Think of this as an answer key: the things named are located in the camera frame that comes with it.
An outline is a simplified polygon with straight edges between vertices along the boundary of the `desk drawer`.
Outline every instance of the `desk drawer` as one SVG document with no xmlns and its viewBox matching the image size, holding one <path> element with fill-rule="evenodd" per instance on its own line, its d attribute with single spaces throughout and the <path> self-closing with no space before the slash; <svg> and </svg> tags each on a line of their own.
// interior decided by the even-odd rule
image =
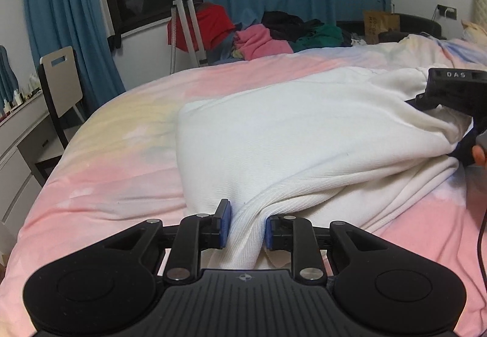
<svg viewBox="0 0 487 337">
<path fill-rule="evenodd" d="M 40 94 L 35 99 L 29 100 L 21 109 L 14 111 L 14 114 L 7 120 L 2 121 L 0 124 L 0 158 L 12 146 L 16 146 L 19 138 L 21 139 L 46 116 L 48 116 L 46 101 L 44 95 Z"/>
<path fill-rule="evenodd" d="M 14 237 L 17 237 L 20 228 L 23 226 L 30 208 L 32 208 L 32 205 L 40 193 L 40 189 L 40 184 L 33 176 L 31 176 L 19 198 L 15 201 L 13 208 L 10 210 L 7 220 L 5 221 L 5 226 Z"/>
<path fill-rule="evenodd" d="M 30 168 L 18 150 L 0 169 L 0 219 L 4 219 L 12 201 L 31 174 Z"/>
</svg>

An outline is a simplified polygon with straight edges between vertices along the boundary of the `power outlet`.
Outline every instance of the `power outlet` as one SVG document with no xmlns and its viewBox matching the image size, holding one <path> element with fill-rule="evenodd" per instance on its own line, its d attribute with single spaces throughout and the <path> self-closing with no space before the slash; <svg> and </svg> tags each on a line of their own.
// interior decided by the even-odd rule
<svg viewBox="0 0 487 337">
<path fill-rule="evenodd" d="M 451 6 L 445 6 L 445 5 L 437 5 L 436 6 L 438 10 L 438 14 L 441 17 L 446 17 L 448 19 L 456 20 L 457 19 L 457 10 L 454 7 Z"/>
</svg>

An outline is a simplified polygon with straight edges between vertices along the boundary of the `metal screw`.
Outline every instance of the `metal screw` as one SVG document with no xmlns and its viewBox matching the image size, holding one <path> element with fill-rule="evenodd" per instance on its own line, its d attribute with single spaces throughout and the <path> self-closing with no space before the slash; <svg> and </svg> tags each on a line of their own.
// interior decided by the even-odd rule
<svg viewBox="0 0 487 337">
<path fill-rule="evenodd" d="M 306 280 L 319 280 L 324 274 L 319 268 L 303 268 L 300 275 Z"/>
<path fill-rule="evenodd" d="M 170 280 L 185 280 L 191 273 L 186 268 L 176 267 L 171 268 L 166 275 Z"/>
</svg>

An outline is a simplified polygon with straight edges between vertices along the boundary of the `bottle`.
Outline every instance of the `bottle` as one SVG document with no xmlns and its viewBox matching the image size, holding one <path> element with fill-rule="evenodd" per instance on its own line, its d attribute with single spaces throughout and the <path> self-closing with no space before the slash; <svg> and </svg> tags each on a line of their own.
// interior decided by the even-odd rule
<svg viewBox="0 0 487 337">
<path fill-rule="evenodd" d="M 29 82 L 30 82 L 34 91 L 40 88 L 40 81 L 36 75 L 31 74 L 30 78 L 29 78 Z"/>
<path fill-rule="evenodd" d="M 17 106 L 20 106 L 23 104 L 22 97 L 19 94 L 19 89 L 14 90 L 14 99 L 15 99 L 15 102 L 17 103 Z"/>
<path fill-rule="evenodd" d="M 10 102 L 8 102 L 6 99 L 3 100 L 3 103 L 4 103 L 3 111 L 5 112 L 5 114 L 7 114 L 8 112 L 10 112 L 12 107 L 10 106 Z"/>
</svg>

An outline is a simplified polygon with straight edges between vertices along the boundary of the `white tripod leg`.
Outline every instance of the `white tripod leg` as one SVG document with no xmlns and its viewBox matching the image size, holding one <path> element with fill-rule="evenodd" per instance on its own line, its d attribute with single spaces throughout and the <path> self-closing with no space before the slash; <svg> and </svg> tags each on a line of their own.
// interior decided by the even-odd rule
<svg viewBox="0 0 487 337">
<path fill-rule="evenodd" d="M 183 27 L 183 34 L 184 39 L 186 40 L 189 58 L 191 58 L 191 63 L 193 66 L 198 68 L 200 64 L 198 63 L 198 58 L 196 57 L 196 52 L 194 51 L 193 39 L 191 39 L 191 32 L 189 32 L 189 25 L 187 23 L 186 12 L 184 11 L 183 0 L 176 0 L 174 3 L 178 8 L 179 19 L 181 20 L 181 26 Z"/>
<path fill-rule="evenodd" d="M 196 18 L 196 12 L 194 10 L 193 0 L 187 1 L 187 8 L 189 10 L 189 17 L 191 17 L 191 22 L 193 23 L 194 35 L 196 35 L 196 42 L 198 43 L 198 54 L 200 62 L 207 64 L 206 61 L 206 51 L 203 46 L 203 39 L 201 38 L 200 25 L 198 24 L 198 19 Z"/>
</svg>

